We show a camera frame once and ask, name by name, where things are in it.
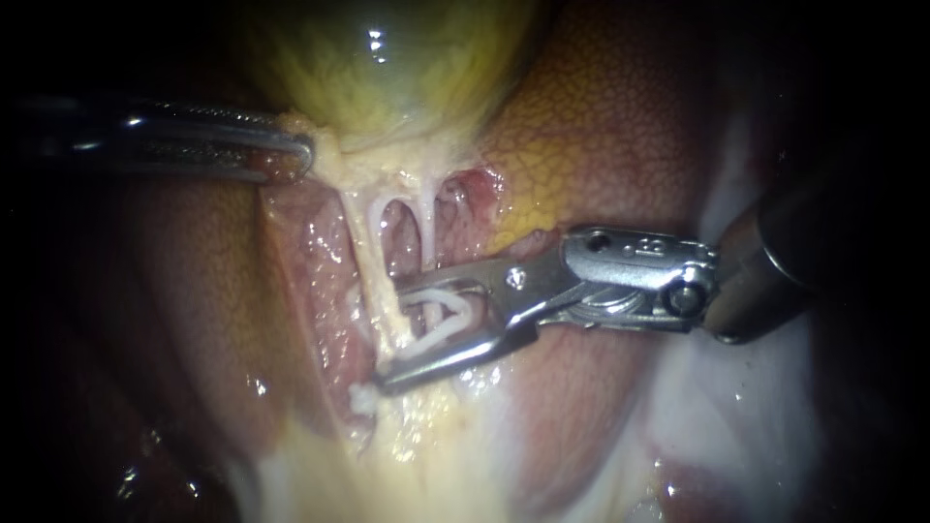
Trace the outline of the right arm instrument jaw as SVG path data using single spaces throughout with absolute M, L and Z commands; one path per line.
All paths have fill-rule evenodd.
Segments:
M 449 317 L 379 363 L 372 384 L 397 396 L 493 362 L 538 339 L 540 313 L 508 316 L 495 310 Z
M 398 296 L 435 289 L 490 297 L 510 268 L 510 258 L 470 261 L 395 278 L 394 289 Z

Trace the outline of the left arm instrument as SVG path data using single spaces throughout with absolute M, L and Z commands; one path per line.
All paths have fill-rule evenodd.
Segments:
M 23 167 L 131 173 L 133 106 L 103 96 L 15 98 L 15 162 Z

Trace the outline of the left arm instrument jaw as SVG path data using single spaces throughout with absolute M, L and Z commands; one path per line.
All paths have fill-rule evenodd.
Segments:
M 313 161 L 312 148 L 299 142 L 273 147 L 149 138 L 122 143 L 80 142 L 72 146 L 69 153 L 74 165 L 93 171 L 247 183 L 294 181 L 307 173 Z
M 167 138 L 216 142 L 287 151 L 312 157 L 313 140 L 287 132 L 271 114 L 178 101 L 136 101 L 131 113 L 140 120 L 139 130 Z

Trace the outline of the right arm instrument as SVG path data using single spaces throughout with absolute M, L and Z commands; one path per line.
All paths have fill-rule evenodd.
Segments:
M 488 308 L 508 331 L 551 323 L 687 333 L 717 293 L 718 250 L 675 235 L 577 226 L 495 269 Z

